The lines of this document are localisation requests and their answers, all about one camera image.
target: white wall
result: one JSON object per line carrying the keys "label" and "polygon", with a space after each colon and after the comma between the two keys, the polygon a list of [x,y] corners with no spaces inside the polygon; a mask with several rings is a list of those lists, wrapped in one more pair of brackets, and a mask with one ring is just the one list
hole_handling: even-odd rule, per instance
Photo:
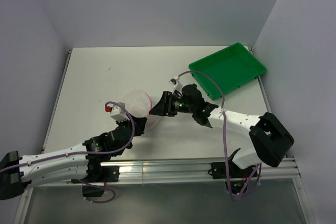
{"label": "white wall", "polygon": [[255,46],[318,223],[335,223],[336,0],[278,0]]}
{"label": "white wall", "polygon": [[69,47],[254,45],[276,0],[39,0]]}
{"label": "white wall", "polygon": [[[36,0],[0,0],[0,52],[0,159],[39,153],[66,50]],[[0,201],[0,223],[13,222],[18,202]]]}

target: green plastic tray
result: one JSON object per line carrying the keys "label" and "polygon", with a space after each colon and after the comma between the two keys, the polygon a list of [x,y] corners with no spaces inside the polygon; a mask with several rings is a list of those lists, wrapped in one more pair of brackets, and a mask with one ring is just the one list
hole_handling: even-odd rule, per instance
{"label": "green plastic tray", "polygon": [[[266,72],[265,66],[241,43],[235,43],[191,63],[189,69],[208,75],[220,86],[224,94]],[[193,73],[192,76],[212,100],[221,97],[221,93],[207,78],[197,73]]]}

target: white table surface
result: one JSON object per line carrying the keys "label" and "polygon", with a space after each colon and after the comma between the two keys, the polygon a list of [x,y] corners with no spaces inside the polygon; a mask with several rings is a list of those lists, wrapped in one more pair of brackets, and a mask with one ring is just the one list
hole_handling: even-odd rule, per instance
{"label": "white table surface", "polygon": [[[74,48],[69,60],[46,152],[68,148],[93,136],[111,131],[116,123],[104,111],[106,101],[121,102],[132,90],[146,91],[157,102],[168,81],[188,70],[188,64],[224,46]],[[190,74],[182,84],[196,83]],[[258,80],[226,96],[225,108],[246,114],[267,109]],[[251,140],[227,131],[228,151],[252,146]],[[135,137],[133,148],[113,160],[223,157],[220,129],[198,125],[190,114],[163,117],[152,130]]]}

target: transparent plastic cup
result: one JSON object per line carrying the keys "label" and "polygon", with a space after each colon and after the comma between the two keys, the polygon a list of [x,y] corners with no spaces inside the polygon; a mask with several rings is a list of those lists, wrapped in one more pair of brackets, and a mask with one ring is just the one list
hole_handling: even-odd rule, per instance
{"label": "transparent plastic cup", "polygon": [[147,118],[145,130],[150,130],[159,122],[160,117],[149,115],[153,108],[150,96],[143,90],[133,90],[122,99],[128,112],[137,118]]}

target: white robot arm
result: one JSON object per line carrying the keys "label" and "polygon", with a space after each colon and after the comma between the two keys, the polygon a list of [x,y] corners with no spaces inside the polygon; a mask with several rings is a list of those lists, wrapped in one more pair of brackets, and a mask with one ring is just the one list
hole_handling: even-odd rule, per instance
{"label": "white robot arm", "polygon": [[[190,113],[198,124],[211,128],[223,128],[226,120],[227,130],[250,138],[254,146],[234,151],[229,164],[237,169],[246,169],[261,162],[277,167],[294,143],[288,131],[271,113],[258,116],[222,111],[217,105],[205,102],[195,84],[182,87],[175,82],[173,85],[174,92],[164,91],[150,114],[175,116],[177,113]],[[0,162],[0,200],[16,197],[25,189],[65,179],[96,182],[102,175],[100,163],[121,155],[125,148],[131,148],[133,136],[144,132],[147,119],[126,115],[120,107],[124,104],[106,106],[106,111],[110,112],[118,127],[83,144],[39,155],[8,153]]]}

